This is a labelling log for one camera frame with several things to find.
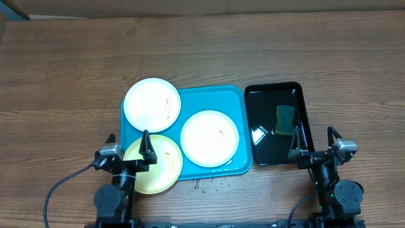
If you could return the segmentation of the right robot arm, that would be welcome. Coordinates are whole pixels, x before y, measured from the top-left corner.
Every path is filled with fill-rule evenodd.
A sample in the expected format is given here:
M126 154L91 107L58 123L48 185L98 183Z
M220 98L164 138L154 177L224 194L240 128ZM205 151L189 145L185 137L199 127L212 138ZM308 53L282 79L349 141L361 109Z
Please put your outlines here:
M365 222L357 220L361 213L364 188L358 182L340 179L337 167L351 160L357 152L357 144L344 139L333 126L329 126L328 149L310 152L301 148L301 132L294 128L288 158L297 163L298 169L306 169L314 182L316 191L293 207L287 220L292 227L364 227ZM317 196L320 211L312 213L306 220L293 220L294 212L308 199Z

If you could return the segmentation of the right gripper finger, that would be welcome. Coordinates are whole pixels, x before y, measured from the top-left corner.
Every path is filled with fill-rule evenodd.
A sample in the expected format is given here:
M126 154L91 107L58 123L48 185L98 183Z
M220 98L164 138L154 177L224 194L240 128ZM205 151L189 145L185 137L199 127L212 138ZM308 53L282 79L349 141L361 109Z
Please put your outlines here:
M332 146L336 139L340 139L342 136L337 132L333 125L329 125L327 128L328 145Z
M294 159L301 152L300 130L299 127L295 127L292 136L292 142L290 145L290 151L288 153L288 159Z

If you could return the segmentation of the green yellow sponge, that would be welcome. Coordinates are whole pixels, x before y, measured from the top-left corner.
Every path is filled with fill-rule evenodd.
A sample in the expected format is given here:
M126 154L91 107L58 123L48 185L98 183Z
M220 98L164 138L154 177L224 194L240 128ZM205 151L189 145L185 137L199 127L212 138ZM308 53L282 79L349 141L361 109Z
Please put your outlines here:
M288 105L278 105L276 114L275 133L280 136L291 136L293 134L293 120L295 108Z

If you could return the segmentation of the yellow plate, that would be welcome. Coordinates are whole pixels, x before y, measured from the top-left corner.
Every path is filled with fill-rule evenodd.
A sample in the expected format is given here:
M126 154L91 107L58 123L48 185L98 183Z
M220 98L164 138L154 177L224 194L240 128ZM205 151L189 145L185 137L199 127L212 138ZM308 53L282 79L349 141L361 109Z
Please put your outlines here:
M142 194L157 194L171 188L183 167L183 156L178 145L166 136L150 135L157 156L157 164L148 172L136 174L135 190Z

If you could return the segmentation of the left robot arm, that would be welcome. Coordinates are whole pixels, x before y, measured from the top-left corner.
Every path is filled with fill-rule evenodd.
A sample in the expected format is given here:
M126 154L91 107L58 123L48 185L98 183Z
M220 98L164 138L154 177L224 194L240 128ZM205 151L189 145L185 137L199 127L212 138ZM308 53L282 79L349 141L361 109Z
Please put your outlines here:
M96 227L144 227L133 216L135 182L138 173L148 172L149 166L158 161L147 130L143 132L139 154L142 158L125 161L125 152L114 134L95 152L94 168L112 174L111 184L101 186L94 195Z

